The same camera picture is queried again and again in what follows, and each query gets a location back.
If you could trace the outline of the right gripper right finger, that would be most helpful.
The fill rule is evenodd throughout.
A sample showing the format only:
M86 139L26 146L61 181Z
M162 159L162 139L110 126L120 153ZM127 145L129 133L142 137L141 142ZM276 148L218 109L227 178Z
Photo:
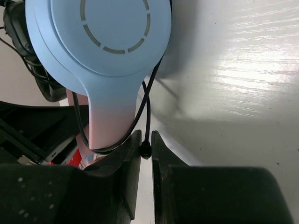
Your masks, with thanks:
M190 183L190 166L166 146L158 131L152 132L151 143L155 223L184 224L181 201L183 188Z

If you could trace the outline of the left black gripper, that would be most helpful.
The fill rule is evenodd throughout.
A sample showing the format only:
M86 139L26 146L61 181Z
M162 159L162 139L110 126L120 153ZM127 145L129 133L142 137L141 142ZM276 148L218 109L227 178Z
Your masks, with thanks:
M66 164L78 149L72 106L0 103L0 162Z

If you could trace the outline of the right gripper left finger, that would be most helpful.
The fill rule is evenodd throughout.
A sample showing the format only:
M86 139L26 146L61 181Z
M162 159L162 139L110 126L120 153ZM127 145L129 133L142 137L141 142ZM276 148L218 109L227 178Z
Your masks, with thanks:
M135 218L142 132L136 130L119 148L84 171L97 178L94 208L97 221L131 221Z

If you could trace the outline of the pink blue cat-ear headphones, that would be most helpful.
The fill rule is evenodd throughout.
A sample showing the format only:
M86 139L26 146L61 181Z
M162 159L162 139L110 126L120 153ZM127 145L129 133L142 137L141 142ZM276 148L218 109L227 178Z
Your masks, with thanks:
M27 0L29 38L42 66L67 90L86 98L88 134L79 147L107 154L132 133L147 75L154 77L172 25L169 0Z

